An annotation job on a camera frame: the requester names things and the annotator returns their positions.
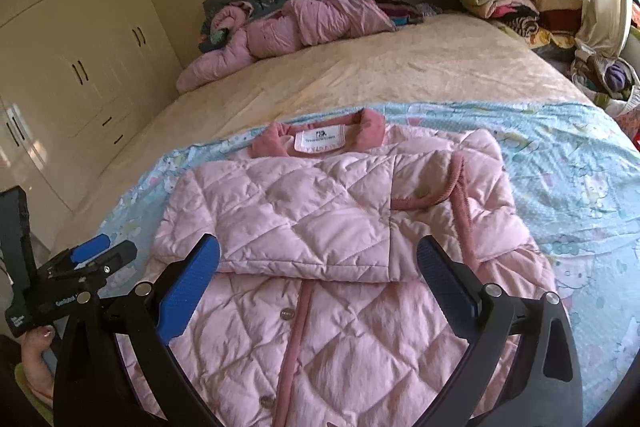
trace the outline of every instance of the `blue gripper pad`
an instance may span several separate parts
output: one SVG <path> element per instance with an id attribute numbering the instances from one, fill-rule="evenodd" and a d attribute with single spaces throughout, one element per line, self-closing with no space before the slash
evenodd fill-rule
<path id="1" fill-rule="evenodd" d="M 109 236 L 101 233 L 86 243 L 75 247 L 71 252 L 71 261 L 74 263 L 84 263 L 99 253 L 107 250 L 111 246 Z"/>
<path id="2" fill-rule="evenodd" d="M 455 336 L 469 341 L 475 338 L 478 309 L 460 276 L 466 278 L 465 282 L 470 277 L 475 280 L 476 276 L 466 265 L 454 263 L 433 235 L 427 235 L 418 242 L 415 257 L 420 273 Z"/>
<path id="3" fill-rule="evenodd" d="M 187 266 L 160 302 L 156 331 L 164 344 L 179 337 L 220 262 L 220 244 L 204 235 L 185 259 Z"/>

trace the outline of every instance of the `snap button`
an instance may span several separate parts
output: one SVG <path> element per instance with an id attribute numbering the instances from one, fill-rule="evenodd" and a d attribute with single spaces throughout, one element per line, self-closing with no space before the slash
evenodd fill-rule
<path id="1" fill-rule="evenodd" d="M 275 404 L 276 400 L 274 399 L 273 396 L 261 396 L 260 397 L 260 406 L 264 407 L 265 409 L 271 409 L 273 408 L 273 405 Z"/>
<path id="2" fill-rule="evenodd" d="M 280 311 L 280 318 L 283 321 L 290 321 L 295 314 L 296 314 L 296 311 L 293 308 L 283 308 Z"/>

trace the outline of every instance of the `screw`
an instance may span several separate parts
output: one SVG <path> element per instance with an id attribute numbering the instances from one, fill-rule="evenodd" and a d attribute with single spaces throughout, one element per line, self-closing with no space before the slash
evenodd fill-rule
<path id="1" fill-rule="evenodd" d="M 78 294 L 78 297 L 76 297 L 76 301 L 78 301 L 78 304 L 87 304 L 87 302 L 89 302 L 91 299 L 91 293 L 89 292 L 81 292 Z"/>
<path id="2" fill-rule="evenodd" d="M 153 286 L 151 286 L 148 282 L 141 282 L 136 286 L 136 289 L 134 291 L 136 292 L 136 295 L 138 297 L 146 297 L 147 295 L 149 295 L 149 293 L 151 293 L 152 288 Z"/>
<path id="3" fill-rule="evenodd" d="M 502 295 L 502 288 L 497 284 L 490 283 L 484 287 L 484 292 L 490 297 L 499 297 Z"/>
<path id="4" fill-rule="evenodd" d="M 558 294 L 553 292 L 547 292 L 545 294 L 545 299 L 549 304 L 558 304 L 558 302 L 560 302 Z"/>

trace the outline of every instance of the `white clothing tag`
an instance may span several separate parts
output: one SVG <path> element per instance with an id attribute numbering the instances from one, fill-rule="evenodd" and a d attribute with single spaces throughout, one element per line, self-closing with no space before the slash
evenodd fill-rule
<path id="1" fill-rule="evenodd" d="M 344 126 L 330 125 L 296 133 L 293 148 L 298 152 L 317 154 L 335 151 L 344 147 L 345 144 Z"/>

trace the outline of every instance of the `bed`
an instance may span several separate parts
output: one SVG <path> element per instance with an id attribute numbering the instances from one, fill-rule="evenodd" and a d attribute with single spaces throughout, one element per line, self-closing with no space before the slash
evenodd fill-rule
<path id="1" fill-rule="evenodd" d="M 207 0 L 206 12 L 229 0 Z M 454 10 L 456 0 L 422 0 Z M 392 34 L 260 61 L 167 107 L 103 172 L 56 251 L 97 231 L 138 259 L 106 291 L 128 291 L 175 182 L 246 147 L 273 120 L 373 107 L 388 122 L 498 140 L 520 217 L 556 274 L 580 358 L 587 425 L 640 347 L 640 155 L 553 67 L 486 22 L 445 13 Z"/>

